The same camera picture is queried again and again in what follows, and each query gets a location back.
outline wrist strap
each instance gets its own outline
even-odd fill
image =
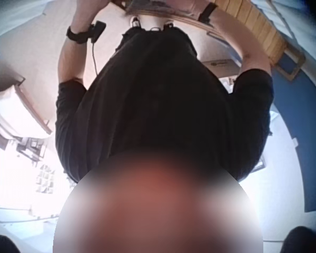
[[[67,30],[67,37],[71,41],[75,41],[77,44],[84,44],[87,43],[88,39],[91,38],[92,30],[94,28],[94,25],[91,25],[89,27],[89,30],[83,33],[73,33],[72,30],[70,29],[70,26]]]
[[[217,8],[217,5],[214,3],[209,3],[206,9],[200,14],[198,21],[204,24],[210,23],[210,16],[212,12]]]

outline blue wall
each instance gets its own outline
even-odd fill
[[[294,63],[284,55],[280,65],[290,69]],[[316,87],[303,71],[300,71],[292,82],[275,69],[272,70],[272,74],[275,90],[274,104],[281,113],[291,136],[297,138],[299,143],[296,150],[302,170],[305,211],[315,211]]]

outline black t-shirt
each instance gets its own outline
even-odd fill
[[[76,182],[117,153],[169,149],[246,177],[269,133],[272,79],[249,70],[231,94],[194,55],[187,41],[141,33],[106,64],[91,87],[61,83],[56,148]]]

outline short sleeve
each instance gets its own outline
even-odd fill
[[[72,122],[85,93],[86,88],[83,84],[74,80],[61,83],[58,87],[55,142],[59,159],[65,169],[70,163],[68,159],[73,147]]]
[[[242,180],[255,167],[269,135],[269,110],[274,93],[272,77],[263,70],[242,73],[230,94],[232,109],[229,171]]]

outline cable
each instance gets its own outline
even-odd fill
[[[95,43],[93,43],[93,60],[94,60],[95,72],[96,72],[96,76],[97,76],[98,72],[97,72],[97,65],[96,65],[96,59],[95,59]]]

